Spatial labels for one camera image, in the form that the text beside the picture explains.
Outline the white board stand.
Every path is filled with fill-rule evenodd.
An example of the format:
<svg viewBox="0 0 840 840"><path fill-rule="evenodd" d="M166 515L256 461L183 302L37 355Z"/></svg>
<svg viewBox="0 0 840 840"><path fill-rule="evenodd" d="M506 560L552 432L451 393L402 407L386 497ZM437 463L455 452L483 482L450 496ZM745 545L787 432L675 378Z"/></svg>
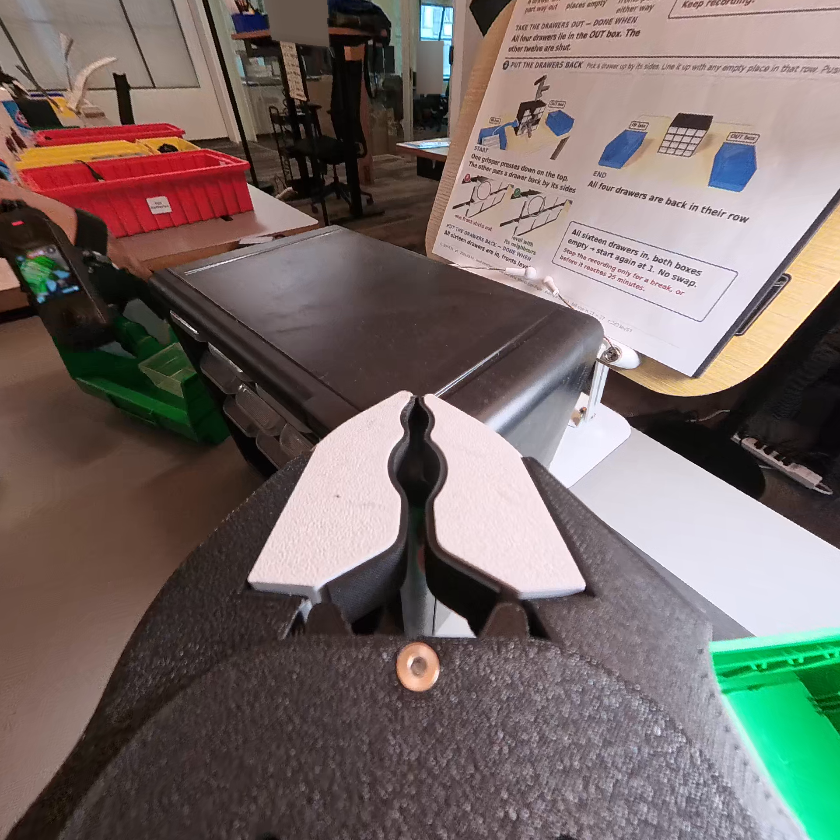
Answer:
<svg viewBox="0 0 840 840"><path fill-rule="evenodd" d="M572 487L629 439L628 421L604 407L602 397L610 370L632 371L640 363L635 350L608 338L603 340L549 467L565 487Z"/></svg>

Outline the person's left hand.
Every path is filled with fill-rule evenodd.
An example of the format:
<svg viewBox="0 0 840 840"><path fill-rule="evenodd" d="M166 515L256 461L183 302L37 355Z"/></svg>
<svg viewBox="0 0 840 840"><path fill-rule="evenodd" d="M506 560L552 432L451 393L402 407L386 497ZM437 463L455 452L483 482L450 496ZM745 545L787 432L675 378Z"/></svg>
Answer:
<svg viewBox="0 0 840 840"><path fill-rule="evenodd" d="M123 270L127 270L142 280L151 277L151 271L128 253L120 242L111 236L107 227L94 216L78 213L78 211L57 200L43 196L11 182L1 181L1 198L8 201L20 201L45 213L57 224L73 245L82 247L84 244L107 246L99 252L107 255L111 262Z"/></svg>

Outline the white curved object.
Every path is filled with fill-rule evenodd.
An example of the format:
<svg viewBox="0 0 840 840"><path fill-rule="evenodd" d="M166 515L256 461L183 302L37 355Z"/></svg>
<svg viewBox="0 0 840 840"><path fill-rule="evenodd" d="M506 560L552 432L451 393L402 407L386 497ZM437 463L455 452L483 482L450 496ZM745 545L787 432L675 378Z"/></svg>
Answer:
<svg viewBox="0 0 840 840"><path fill-rule="evenodd" d="M117 62L118 58L116 56L99 58L84 66L73 76L70 66L70 52L75 44L75 40L65 33L59 33L59 44L67 79L66 106L75 114L79 114L86 100L91 76L105 67L110 67Z"/></svg>

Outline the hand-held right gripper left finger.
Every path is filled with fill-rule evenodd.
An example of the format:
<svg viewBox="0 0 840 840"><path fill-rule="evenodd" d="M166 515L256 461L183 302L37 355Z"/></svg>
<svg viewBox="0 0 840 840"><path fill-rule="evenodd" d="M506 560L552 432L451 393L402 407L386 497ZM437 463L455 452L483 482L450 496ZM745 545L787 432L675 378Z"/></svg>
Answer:
<svg viewBox="0 0 840 840"><path fill-rule="evenodd" d="M253 589L336 606L383 606L399 592L408 503L396 471L414 403L397 392L317 444L248 574Z"/></svg>

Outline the white paper sign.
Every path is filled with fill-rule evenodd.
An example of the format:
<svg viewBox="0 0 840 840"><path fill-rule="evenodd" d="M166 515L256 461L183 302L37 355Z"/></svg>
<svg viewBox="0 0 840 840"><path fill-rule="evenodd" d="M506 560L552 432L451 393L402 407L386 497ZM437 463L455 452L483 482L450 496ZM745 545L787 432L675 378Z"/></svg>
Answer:
<svg viewBox="0 0 840 840"><path fill-rule="evenodd" d="M306 72L301 64L298 46L288 42L279 42L279 47L289 98L296 102L308 102Z"/></svg>

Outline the pale grey desk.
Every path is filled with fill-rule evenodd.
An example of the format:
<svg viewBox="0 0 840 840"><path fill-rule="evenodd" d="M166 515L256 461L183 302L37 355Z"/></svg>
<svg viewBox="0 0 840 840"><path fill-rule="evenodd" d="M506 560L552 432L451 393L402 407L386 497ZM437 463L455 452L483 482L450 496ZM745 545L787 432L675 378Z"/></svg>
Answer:
<svg viewBox="0 0 840 840"><path fill-rule="evenodd" d="M2 837L58 770L173 570L260 483L83 395L34 318L2 324ZM756 501L634 430L571 487L755 636L838 628L838 498Z"/></svg>

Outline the light wooden board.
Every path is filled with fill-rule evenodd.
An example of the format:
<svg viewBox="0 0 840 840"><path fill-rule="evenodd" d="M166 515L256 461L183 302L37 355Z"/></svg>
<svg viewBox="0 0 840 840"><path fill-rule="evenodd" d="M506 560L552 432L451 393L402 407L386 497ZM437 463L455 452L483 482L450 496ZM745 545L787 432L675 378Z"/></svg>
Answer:
<svg viewBox="0 0 840 840"><path fill-rule="evenodd" d="M425 239L427 252L433 259L452 265L458 262L455 258L435 255L434 246L445 227L447 203L459 184L457 171L471 153L468 130L476 124L511 17L525 5L525 2L471 2L463 13L465 18L475 19L483 39L471 49L471 70L467 70L467 58L457 57L454 63L457 67L454 74L460 79L458 114L450 129L448 157ZM743 335L727 339L717 356L696 377L625 350L624 343L605 337L602 354L595 364L595 379L602 384L607 371L615 371L651 392L667 396L705 396L745 382L768 364L817 313L827 312L828 302L835 300L838 291L838 269L839 215L838 209L832 206L826 211L826 220L817 223L811 239L799 247L788 266L780 269L782 274L790 276L786 284L774 287L775 280L770 280L769 290L761 292L748 305L745 320L751 325Z"/></svg>

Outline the black drawer cabinet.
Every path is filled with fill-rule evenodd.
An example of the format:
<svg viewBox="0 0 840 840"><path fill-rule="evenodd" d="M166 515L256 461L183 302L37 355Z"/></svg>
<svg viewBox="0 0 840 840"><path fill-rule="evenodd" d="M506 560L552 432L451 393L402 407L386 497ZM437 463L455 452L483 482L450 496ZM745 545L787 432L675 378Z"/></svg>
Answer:
<svg viewBox="0 0 840 840"><path fill-rule="evenodd" d="M161 269L150 287L318 442L408 391L549 467L603 342L591 316L336 226Z"/></svg>

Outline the white power strip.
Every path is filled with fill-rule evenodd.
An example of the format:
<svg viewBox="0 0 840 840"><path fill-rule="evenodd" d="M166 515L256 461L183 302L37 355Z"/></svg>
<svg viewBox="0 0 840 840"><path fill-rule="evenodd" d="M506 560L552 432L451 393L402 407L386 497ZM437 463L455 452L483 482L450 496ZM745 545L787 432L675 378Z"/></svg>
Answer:
<svg viewBox="0 0 840 840"><path fill-rule="evenodd" d="M798 486L824 497L835 495L834 489L826 483L824 477L804 465L797 457L787 455L756 437L734 434L731 441L756 459L762 467L774 470Z"/></svg>

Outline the black office chair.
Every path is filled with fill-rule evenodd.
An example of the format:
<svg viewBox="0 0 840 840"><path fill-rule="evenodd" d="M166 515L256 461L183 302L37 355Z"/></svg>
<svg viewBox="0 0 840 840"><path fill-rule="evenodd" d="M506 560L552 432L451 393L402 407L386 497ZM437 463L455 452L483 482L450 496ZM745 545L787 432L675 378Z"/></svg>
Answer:
<svg viewBox="0 0 840 840"><path fill-rule="evenodd" d="M364 72L346 66L332 84L330 109L333 135L322 131L320 106L291 99L284 110L269 107L272 138L284 165L284 184L306 197L329 225L327 199L347 204L347 221L381 215L374 198L361 187L361 163L369 144L363 126Z"/></svg>

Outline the low wooden table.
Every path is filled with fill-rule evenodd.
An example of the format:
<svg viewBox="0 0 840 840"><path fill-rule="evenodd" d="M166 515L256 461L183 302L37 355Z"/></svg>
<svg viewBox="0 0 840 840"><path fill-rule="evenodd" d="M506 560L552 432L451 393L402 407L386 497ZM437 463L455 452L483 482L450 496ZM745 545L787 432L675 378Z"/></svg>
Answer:
<svg viewBox="0 0 840 840"><path fill-rule="evenodd" d="M416 175L439 182L443 176L448 156L450 138L418 140L397 143L395 151L415 160Z"/></svg>

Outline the yellow bin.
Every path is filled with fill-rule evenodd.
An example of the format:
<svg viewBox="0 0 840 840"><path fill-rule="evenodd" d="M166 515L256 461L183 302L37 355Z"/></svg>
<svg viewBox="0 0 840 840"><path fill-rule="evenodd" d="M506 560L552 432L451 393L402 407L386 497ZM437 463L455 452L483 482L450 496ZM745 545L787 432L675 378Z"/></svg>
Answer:
<svg viewBox="0 0 840 840"><path fill-rule="evenodd" d="M91 143L65 143L44 146L21 152L16 162L18 172L53 165L68 165L74 162L113 160L168 154L174 152L199 151L194 143L181 138L157 138L143 140L112 140Z"/></svg>

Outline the green plastic bin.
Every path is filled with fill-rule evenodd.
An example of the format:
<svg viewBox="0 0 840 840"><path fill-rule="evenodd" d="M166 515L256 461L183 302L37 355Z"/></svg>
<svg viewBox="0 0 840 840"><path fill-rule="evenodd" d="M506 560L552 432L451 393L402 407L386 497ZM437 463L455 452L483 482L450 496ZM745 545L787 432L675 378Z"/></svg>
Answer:
<svg viewBox="0 0 840 840"><path fill-rule="evenodd" d="M710 643L730 716L808 838L839 838L839 630Z"/></svg>
<svg viewBox="0 0 840 840"><path fill-rule="evenodd" d="M134 299L116 315L113 327L116 339L94 350L70 350L53 340L80 390L151 427L202 445L223 443L228 428L197 372L185 384L184 397L176 397L154 386L139 370L139 362L179 343L168 321Z"/></svg>

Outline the large red bin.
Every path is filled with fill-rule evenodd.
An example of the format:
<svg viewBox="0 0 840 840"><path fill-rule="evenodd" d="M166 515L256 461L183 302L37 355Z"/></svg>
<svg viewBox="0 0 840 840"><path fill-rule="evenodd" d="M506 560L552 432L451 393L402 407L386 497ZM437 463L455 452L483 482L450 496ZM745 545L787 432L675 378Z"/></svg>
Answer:
<svg viewBox="0 0 840 840"><path fill-rule="evenodd" d="M31 191L100 218L115 238L250 212L249 164L215 150L23 170Z"/></svg>

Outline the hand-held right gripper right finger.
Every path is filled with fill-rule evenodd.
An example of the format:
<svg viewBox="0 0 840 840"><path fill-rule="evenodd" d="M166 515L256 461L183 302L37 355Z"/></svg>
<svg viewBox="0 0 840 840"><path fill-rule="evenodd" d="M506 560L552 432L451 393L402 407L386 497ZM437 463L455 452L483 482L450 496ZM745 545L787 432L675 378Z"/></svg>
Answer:
<svg viewBox="0 0 840 840"><path fill-rule="evenodd" d="M444 560L520 601L583 592L585 579L519 452L435 395L423 405L443 467L430 534Z"/></svg>

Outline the side table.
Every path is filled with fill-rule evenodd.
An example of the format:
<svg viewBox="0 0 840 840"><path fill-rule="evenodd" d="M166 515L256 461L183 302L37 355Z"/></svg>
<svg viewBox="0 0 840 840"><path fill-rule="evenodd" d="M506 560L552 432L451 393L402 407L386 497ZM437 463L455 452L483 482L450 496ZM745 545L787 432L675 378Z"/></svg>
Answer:
<svg viewBox="0 0 840 840"><path fill-rule="evenodd" d="M190 264L235 250L243 238L251 235L271 237L296 235L317 228L313 217L283 203L253 186L248 188L252 209L231 217L216 217L194 224L167 227L150 233L117 239L125 250L151 271ZM125 269L133 279L125 288L137 291L142 280Z"/></svg>

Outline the shallow red bin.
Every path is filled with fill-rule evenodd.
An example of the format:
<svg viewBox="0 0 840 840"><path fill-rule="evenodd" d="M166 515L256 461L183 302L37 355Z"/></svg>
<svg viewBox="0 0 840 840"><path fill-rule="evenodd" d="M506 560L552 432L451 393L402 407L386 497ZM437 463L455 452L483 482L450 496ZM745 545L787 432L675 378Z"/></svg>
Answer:
<svg viewBox="0 0 840 840"><path fill-rule="evenodd" d="M168 122L106 125L101 127L80 127L44 129L35 132L35 143L39 148L61 145L90 144L100 142L149 140L157 138L183 138L185 131Z"/></svg>

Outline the printed instruction sheet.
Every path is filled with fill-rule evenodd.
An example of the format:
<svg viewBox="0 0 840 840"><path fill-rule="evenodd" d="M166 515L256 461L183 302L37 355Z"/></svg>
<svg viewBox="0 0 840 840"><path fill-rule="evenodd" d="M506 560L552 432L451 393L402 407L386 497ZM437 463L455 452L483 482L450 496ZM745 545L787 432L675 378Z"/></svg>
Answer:
<svg viewBox="0 0 840 840"><path fill-rule="evenodd" d="M691 377L838 204L838 2L525 2L436 256Z"/></svg>

